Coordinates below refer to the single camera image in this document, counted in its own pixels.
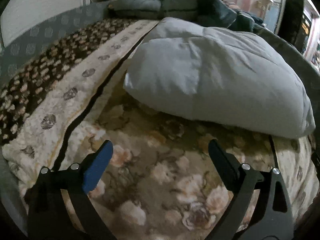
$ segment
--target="metal bolt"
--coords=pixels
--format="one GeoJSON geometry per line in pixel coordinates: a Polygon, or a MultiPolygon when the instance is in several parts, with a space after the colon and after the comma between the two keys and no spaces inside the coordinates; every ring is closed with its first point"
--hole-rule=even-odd
{"type": "Polygon", "coordinates": [[[244,170],[250,170],[250,165],[248,164],[248,163],[243,163],[242,165],[241,165],[241,167],[242,167],[242,169],[244,169],[244,170]]]}
{"type": "Polygon", "coordinates": [[[80,167],[80,165],[78,163],[74,163],[71,165],[72,170],[77,170],[77,169],[79,169],[79,167],[80,167]]]}
{"type": "Polygon", "coordinates": [[[272,172],[273,172],[274,174],[280,174],[280,171],[279,171],[279,169],[277,169],[277,168],[273,168],[273,169],[272,169],[272,172]]]}
{"type": "Polygon", "coordinates": [[[46,167],[44,167],[44,168],[41,169],[41,173],[42,173],[42,174],[46,174],[48,171],[49,171],[49,169],[46,168],[46,167]]]}

